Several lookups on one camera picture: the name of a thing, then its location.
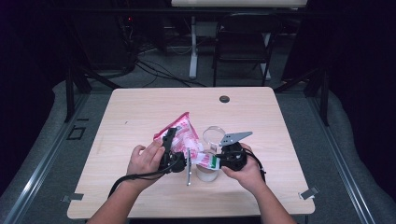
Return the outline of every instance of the pink and white package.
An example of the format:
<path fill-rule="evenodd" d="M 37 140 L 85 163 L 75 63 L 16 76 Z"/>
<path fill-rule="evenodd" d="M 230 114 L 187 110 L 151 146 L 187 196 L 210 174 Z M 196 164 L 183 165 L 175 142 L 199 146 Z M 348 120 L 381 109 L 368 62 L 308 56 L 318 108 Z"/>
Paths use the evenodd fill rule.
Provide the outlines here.
<path fill-rule="evenodd" d="M 190 148 L 191 162 L 195 163 L 198 153 L 203 151 L 203 146 L 199 143 L 199 137 L 190 123 L 190 113 L 185 112 L 178 119 L 170 123 L 159 133 L 154 134 L 154 140 L 162 139 L 166 136 L 169 128 L 177 128 L 177 132 L 172 141 L 171 150 L 173 152 L 183 152 L 187 157 L 187 148 Z"/>

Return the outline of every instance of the forearm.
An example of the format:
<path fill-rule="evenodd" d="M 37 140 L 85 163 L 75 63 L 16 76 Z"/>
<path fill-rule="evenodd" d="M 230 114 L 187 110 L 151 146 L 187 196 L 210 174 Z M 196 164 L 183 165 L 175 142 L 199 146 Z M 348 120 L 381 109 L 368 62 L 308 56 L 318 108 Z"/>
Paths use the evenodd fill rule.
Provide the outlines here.
<path fill-rule="evenodd" d="M 140 192 L 122 182 L 88 223 L 125 223 Z"/>
<path fill-rule="evenodd" d="M 262 223 L 296 223 L 266 184 L 260 184 L 258 189 L 252 193 L 259 204 L 260 213 L 262 214 Z"/>

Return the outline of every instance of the table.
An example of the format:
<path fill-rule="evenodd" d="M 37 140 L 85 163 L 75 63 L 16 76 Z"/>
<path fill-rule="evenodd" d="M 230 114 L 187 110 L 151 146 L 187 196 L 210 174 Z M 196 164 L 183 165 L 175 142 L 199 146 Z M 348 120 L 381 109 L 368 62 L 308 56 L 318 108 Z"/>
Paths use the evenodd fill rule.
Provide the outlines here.
<path fill-rule="evenodd" d="M 222 95 L 229 96 L 230 102 L 222 103 Z M 252 131 L 253 135 L 241 142 L 250 145 L 261 160 L 275 196 L 290 214 L 314 212 L 313 200 L 298 195 L 308 186 L 273 90 L 238 87 L 113 91 L 75 191 L 83 198 L 70 203 L 67 215 L 91 217 L 106 201 L 114 182 L 125 175 L 133 148 L 147 146 L 155 133 L 184 112 L 190 112 L 191 125 L 203 144 L 202 133 L 212 125 L 227 133 Z M 201 181 L 195 171 L 193 165 L 190 186 L 186 185 L 186 170 L 163 176 L 143 191 L 129 217 L 260 214 L 254 197 L 222 171 L 213 182 Z"/>
<path fill-rule="evenodd" d="M 172 7 L 305 7 L 307 0 L 172 0 Z M 191 17 L 190 78 L 197 76 L 196 21 Z"/>

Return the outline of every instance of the hand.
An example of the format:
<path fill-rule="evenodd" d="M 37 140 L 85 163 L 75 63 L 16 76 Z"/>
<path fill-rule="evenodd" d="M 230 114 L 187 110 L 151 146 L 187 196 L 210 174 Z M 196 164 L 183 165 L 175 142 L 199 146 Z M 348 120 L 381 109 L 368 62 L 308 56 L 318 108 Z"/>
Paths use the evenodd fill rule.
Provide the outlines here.
<path fill-rule="evenodd" d="M 246 144 L 241 143 L 241 146 L 252 151 L 250 146 Z M 240 171 L 233 171 L 226 166 L 222 166 L 221 170 L 230 178 L 236 179 L 242 187 L 253 195 L 256 195 L 262 189 L 262 186 L 265 186 L 259 164 L 250 156 L 247 156 L 247 164 Z"/>
<path fill-rule="evenodd" d="M 132 152 L 131 159 L 128 164 L 127 175 L 141 175 L 158 171 L 161 158 L 165 152 L 162 147 L 163 142 L 156 140 L 148 147 L 137 146 Z M 161 175 L 146 176 L 148 179 L 135 179 L 124 181 L 139 193 L 151 186 Z"/>

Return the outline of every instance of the gray carpet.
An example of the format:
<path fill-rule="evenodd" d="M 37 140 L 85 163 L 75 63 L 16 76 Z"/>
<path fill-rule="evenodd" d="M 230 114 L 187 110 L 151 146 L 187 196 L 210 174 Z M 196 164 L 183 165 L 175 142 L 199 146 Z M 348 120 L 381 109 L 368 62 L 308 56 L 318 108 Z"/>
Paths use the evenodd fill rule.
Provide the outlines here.
<path fill-rule="evenodd" d="M 272 79 L 267 82 L 268 86 L 274 88 L 281 84 L 280 76 L 291 43 L 292 38 L 289 36 L 282 36 L 277 40 L 277 48 L 275 48 L 273 63 L 270 66 Z M 186 50 L 180 49 L 179 52 L 186 52 Z M 194 80 L 206 86 L 211 86 L 212 84 L 213 71 L 211 69 L 212 58 L 210 52 L 210 46 L 205 46 L 203 43 L 200 48 L 198 78 Z M 141 54 L 139 59 L 151 64 L 158 70 L 164 71 L 157 65 L 160 64 L 175 76 L 189 80 L 189 52 L 180 54 L 169 51 L 165 56 L 163 53 L 153 50 Z M 219 85 L 260 86 L 261 82 L 259 80 L 247 81 L 244 77 L 240 77 L 241 74 L 251 77 L 260 77 L 260 70 L 251 71 L 251 66 L 248 68 L 228 67 L 228 70 L 227 67 L 225 67 L 222 68 L 224 69 L 224 76 L 225 74 L 230 75 L 230 68 L 232 71 L 238 72 L 231 74 L 232 79 L 219 81 Z M 139 67 L 136 67 L 136 69 L 127 76 L 115 77 L 111 78 L 111 80 L 127 88 L 185 87 L 185 85 L 179 81 L 160 77 L 156 78 L 154 75 L 149 75 Z M 93 86 L 93 91 L 88 96 L 82 110 L 79 111 L 77 120 L 74 120 L 72 123 L 72 126 L 76 125 L 76 128 L 85 128 L 82 138 L 80 140 L 67 140 L 67 136 L 64 136 L 60 145 L 60 152 L 52 164 L 41 188 L 39 188 L 32 203 L 29 204 L 26 213 L 22 216 L 21 223 L 84 223 L 83 220 L 69 219 L 66 216 L 68 203 L 63 203 L 60 200 L 64 195 L 68 195 L 75 190 L 111 93 L 108 87 L 105 87 L 95 80 L 91 80 L 91 84 Z M 327 142 L 325 134 L 321 130 L 320 121 L 315 116 L 317 111 L 311 109 L 308 99 L 306 99 L 301 92 L 303 87 L 304 83 L 299 84 L 289 92 L 277 94 L 276 98 L 289 129 L 308 186 L 316 186 L 320 190 L 320 193 L 317 194 L 314 200 L 316 211 L 309 216 L 309 222 L 361 223 L 343 180 L 334 165 L 330 152 L 331 147 Z M 14 178 L 6 193 L 3 194 L 0 199 L 0 222 L 4 222 L 7 218 L 11 207 L 17 201 L 29 177 L 40 163 L 41 158 L 50 150 L 57 133 L 62 129 L 66 110 L 64 83 L 55 87 L 54 91 L 56 92 L 56 101 L 49 115 L 49 120 L 43 128 L 42 133 L 38 137 L 24 165 Z M 337 144 L 342 149 L 347 164 L 356 178 L 356 182 L 361 187 L 361 192 L 367 200 L 376 223 L 395 223 L 395 203 L 376 185 L 370 173 L 360 162 L 354 148 L 353 134 L 350 131 L 347 116 L 337 98 L 332 94 L 329 104 L 329 122 L 334 137 L 337 140 Z M 295 219 L 300 223 L 304 223 L 304 217 L 295 217 Z M 241 217 L 134 220 L 133 223 L 240 223 L 242 221 L 251 223 L 260 222 L 255 217 L 250 217 L 248 219 Z"/>

